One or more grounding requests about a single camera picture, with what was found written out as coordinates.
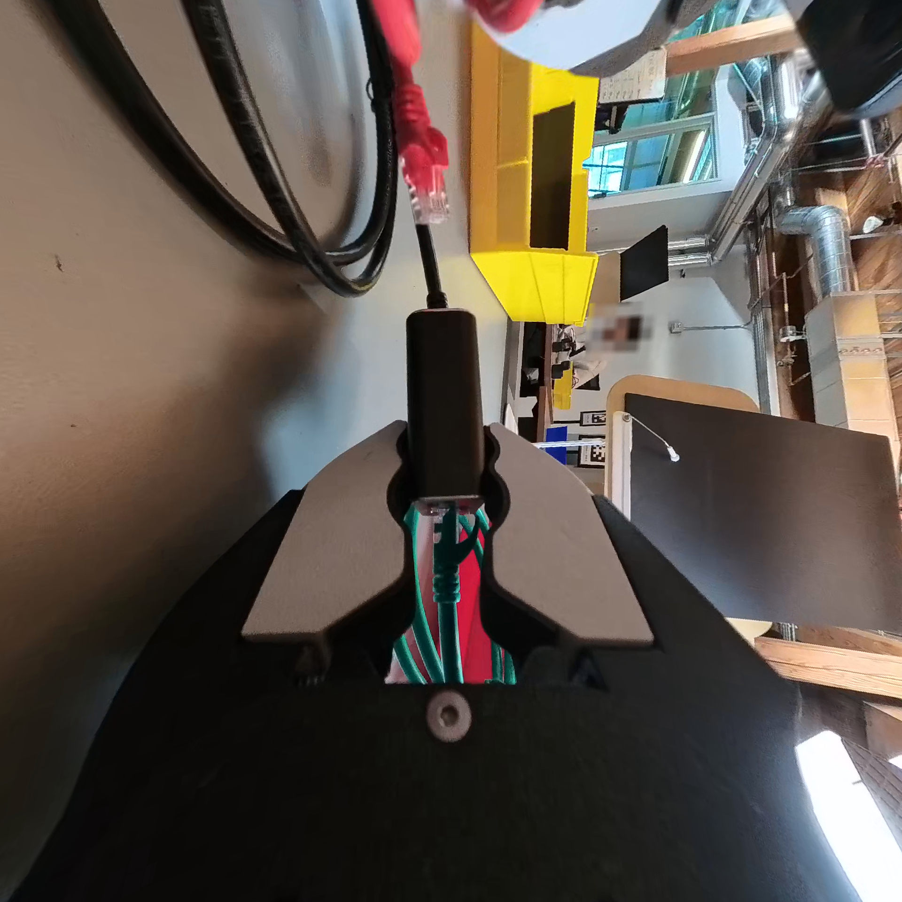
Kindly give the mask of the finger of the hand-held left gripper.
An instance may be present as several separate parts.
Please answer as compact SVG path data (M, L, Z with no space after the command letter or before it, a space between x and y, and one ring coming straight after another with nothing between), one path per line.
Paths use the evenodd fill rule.
M673 32L667 1L483 2L482 28L526 62L570 72L618 72Z

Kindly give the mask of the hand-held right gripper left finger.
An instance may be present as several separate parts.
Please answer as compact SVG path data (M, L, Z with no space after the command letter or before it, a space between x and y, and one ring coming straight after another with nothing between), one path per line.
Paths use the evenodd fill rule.
M387 676L412 624L414 552L404 517L407 424L352 446L301 492L241 630L256 643L307 649L316 670L366 660Z

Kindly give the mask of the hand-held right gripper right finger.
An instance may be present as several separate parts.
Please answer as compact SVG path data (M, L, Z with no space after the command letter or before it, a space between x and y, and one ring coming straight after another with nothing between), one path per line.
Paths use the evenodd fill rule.
M603 682L608 655L656 651L592 492L500 424L484 429L484 631L519 682Z

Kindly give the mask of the red plastic bin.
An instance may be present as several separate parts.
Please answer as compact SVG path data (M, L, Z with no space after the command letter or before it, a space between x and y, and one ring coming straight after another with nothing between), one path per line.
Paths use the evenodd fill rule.
M416 608L412 625L396 640L387 682L445 682L441 617L433 596L433 551L440 539L440 519L409 509L405 524L414 543ZM469 550L458 568L457 647L463 681L468 684L517 682L513 657L490 639L482 626L479 594L482 557L490 522L483 511L458 517L457 542Z

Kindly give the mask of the yellow plastic bin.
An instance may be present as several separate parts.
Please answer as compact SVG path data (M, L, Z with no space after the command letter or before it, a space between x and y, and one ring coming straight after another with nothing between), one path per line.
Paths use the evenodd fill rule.
M581 325L599 80L527 62L471 28L469 249L513 321Z

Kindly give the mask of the black ethernet splitter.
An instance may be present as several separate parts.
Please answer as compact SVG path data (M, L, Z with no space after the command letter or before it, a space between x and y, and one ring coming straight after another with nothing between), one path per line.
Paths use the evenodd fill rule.
M406 322L408 457L423 511L473 505L482 493L485 436L475 316L419 310Z

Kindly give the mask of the printed paper chart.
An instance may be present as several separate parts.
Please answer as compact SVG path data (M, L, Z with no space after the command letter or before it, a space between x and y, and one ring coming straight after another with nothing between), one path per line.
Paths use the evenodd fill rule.
M601 78L597 103L603 106L659 101L667 89L667 59L666 48L657 48L624 70Z

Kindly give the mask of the wooden ceiling beam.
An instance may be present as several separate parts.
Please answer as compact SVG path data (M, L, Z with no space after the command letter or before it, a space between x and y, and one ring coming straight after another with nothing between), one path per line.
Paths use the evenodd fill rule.
M665 45L668 78L787 53L805 46L788 14L712 31Z

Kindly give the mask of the window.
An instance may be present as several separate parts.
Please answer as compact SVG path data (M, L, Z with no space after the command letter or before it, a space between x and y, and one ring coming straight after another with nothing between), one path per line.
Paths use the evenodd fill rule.
M588 197L716 180L716 146L714 114L599 132L583 162Z

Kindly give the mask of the small black panel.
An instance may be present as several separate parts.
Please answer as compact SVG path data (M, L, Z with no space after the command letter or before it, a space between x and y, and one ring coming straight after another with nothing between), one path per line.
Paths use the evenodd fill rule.
M669 230L665 225L622 251L600 254L590 307L629 301L669 280Z

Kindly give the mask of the white board bracket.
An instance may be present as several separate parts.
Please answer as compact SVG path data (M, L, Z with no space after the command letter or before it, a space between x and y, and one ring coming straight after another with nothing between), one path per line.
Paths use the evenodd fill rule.
M632 424L630 414L615 412L607 445L607 473L610 477L608 496L628 521L631 520Z

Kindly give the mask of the round metal duct pipe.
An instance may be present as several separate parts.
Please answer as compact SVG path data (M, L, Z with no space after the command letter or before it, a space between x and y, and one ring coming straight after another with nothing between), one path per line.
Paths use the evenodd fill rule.
M847 215L835 205L791 207L777 220L782 234L800 235L810 245L812 283L819 299L856 290Z

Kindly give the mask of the silver rectangular duct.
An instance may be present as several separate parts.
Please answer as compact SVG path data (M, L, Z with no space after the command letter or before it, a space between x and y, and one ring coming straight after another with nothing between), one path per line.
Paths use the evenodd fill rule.
M895 436L874 295L849 292L823 299L806 315L806 341L816 423Z

